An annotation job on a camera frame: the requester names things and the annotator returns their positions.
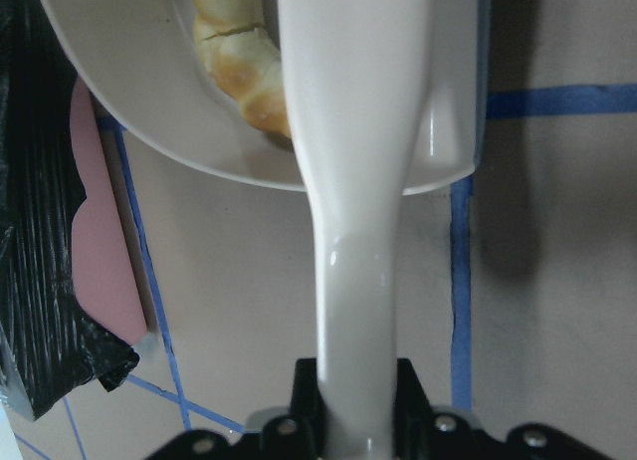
blue tape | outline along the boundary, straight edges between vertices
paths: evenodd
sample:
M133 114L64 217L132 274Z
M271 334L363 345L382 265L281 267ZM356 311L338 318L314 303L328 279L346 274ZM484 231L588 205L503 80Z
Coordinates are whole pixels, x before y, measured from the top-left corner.
M80 449L80 454L82 455L82 460L87 460L87 453L84 450L84 444L82 443L82 438L80 437L80 431L78 430L78 425L76 424L76 419L73 416L73 412L71 411L71 406L69 405L69 400L64 397L62 399L64 402L64 408L67 409L67 416L69 417L69 422L71 423L71 428L73 429L73 434L76 437L76 441L78 442L78 448Z
M24 444L27 448L29 448L31 451L33 451L36 455L39 455L44 460L51 460L51 457L47 456L42 450L40 450L38 447L36 447L32 443L29 443L27 440L22 438L20 435L15 435L15 437L16 437L16 440L18 440L20 443Z
M148 390L149 392L159 395L160 397L163 397L166 400L169 400L174 403L179 403L179 397L177 397L177 395L167 390L164 390L158 387L157 385L155 385L154 383L144 380L143 378L139 378L136 375L129 374L126 380L129 381L130 383L137 385L138 387L141 387L145 390ZM199 415L206 417L207 419L212 420L213 422L216 422L226 428L229 428L230 430L234 430L235 432L239 432L239 433L244 432L243 425L227 417L224 417L223 415L217 412L213 412L212 410L202 407L201 405L191 402L190 400L186 400L186 405L188 406L188 409L190 411L198 413Z
M454 407L471 410L471 265L469 201L473 179L451 185L451 398Z
M112 124L112 121L103 117L103 118L99 118L98 126L100 126L101 123L102 125L106 123ZM126 147L123 142L123 135L122 135L123 129L124 129L123 126L121 126L118 123L116 125L116 128L113 130L113 135L115 138L115 142L117 144L117 150L119 151L119 158L121 160L121 170L122 170L124 182L126 185L126 191L128 193L130 211L132 212L132 218L134 220L135 228L137 230L137 236L139 237L139 247L141 249L141 257L142 257L144 268L146 271L146 276L148 278L148 285L150 287L152 303L154 305L155 313L157 315L157 324L159 325L159 330L161 331L161 338L163 339L164 350L166 352L166 357L168 359L170 373L172 375L172 380L175 384L175 389L177 391L179 411L181 413L181 420L183 422L183 427L186 430L190 430L191 429L190 415L188 413L188 407L186 405L186 396L183 392L183 384L181 383L181 375L179 373L179 367L177 366L177 358L175 357L175 353L172 349L172 337L170 335L170 328L168 327L168 318L166 317L166 312L163 307L163 302L161 300L161 293L159 292L159 285L157 283L157 278L155 276L154 268L152 266L152 260L150 259L148 245L146 244L146 234L143 229L143 223L141 222L141 212L139 211L139 204L137 202L135 188L132 183L132 175L130 174L130 165L128 164L128 157L126 155Z
M637 112L637 84L573 85L489 95L487 118Z

metal screw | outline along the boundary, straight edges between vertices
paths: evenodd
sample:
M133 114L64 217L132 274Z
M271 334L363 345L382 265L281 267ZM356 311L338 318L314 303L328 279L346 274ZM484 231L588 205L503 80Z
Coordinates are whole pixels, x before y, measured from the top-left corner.
M548 443L546 435L534 428L525 431L522 439L531 448L543 448Z
M279 435L292 435L298 428L297 422L295 422L292 418L285 418L279 422L279 425L277 425Z
M436 428L441 432L453 432L458 426L458 422L451 415L438 415L435 421Z
M212 438L200 438L192 444L192 451L195 455L210 453L213 448L215 448L215 441Z

white bowl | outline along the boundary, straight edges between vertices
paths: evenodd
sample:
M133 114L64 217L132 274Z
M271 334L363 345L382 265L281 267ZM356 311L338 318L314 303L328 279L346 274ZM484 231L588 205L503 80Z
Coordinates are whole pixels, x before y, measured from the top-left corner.
M475 0L440 0L432 93L406 194L474 170ZM133 134L211 174L303 190L294 154L249 127L201 70L190 0L42 0L78 72Z

white spoon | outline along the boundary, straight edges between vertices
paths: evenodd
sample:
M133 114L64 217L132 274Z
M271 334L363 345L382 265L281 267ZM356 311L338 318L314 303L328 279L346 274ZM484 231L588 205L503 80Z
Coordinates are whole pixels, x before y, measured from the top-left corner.
M432 0L279 0L312 208L323 457L393 457L396 224L427 89Z

white handle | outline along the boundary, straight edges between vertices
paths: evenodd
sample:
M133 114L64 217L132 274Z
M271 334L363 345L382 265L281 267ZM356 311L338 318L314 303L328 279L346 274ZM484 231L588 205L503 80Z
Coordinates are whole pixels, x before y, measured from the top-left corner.
M392 457L394 238L425 98L432 0L279 0L312 208L323 457Z

